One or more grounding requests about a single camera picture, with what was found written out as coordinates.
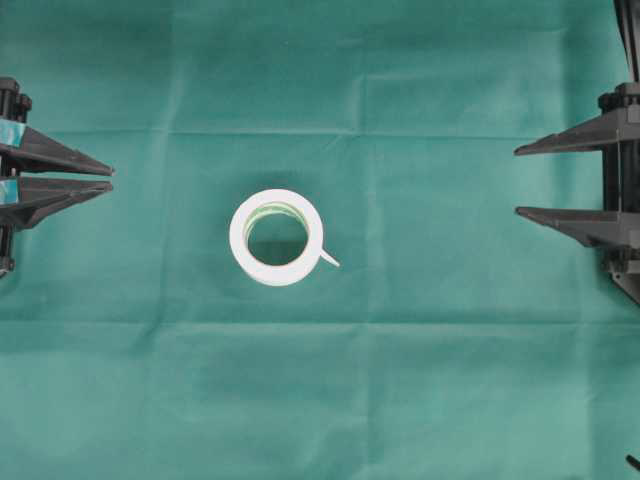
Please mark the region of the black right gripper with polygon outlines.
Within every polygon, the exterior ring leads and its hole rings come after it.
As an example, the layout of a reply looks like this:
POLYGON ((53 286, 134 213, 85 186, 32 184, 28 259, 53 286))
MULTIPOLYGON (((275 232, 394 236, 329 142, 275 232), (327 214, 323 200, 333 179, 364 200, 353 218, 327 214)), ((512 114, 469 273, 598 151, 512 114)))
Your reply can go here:
POLYGON ((614 284, 638 303, 639 247, 622 241, 618 213, 611 211, 639 215, 639 83, 622 83, 613 92, 601 95, 598 103, 607 114, 517 147, 514 154, 587 152, 606 146, 602 167, 603 206, 607 211, 520 206, 515 213, 583 246, 611 246, 603 257, 605 269, 614 284), (616 113, 621 113, 623 120, 619 139, 616 113))

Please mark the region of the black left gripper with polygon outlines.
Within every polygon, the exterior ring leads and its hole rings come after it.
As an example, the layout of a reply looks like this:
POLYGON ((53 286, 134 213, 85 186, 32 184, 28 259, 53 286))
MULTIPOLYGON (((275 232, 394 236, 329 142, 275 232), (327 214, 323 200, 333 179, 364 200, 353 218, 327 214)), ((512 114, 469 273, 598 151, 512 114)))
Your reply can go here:
MULTIPOLYGON (((1 78, 1 156, 20 171, 112 176, 114 169, 28 127, 31 98, 12 77, 1 78)), ((44 218, 113 189, 108 181, 1 178, 1 277, 12 272, 14 229, 34 228, 44 218)))

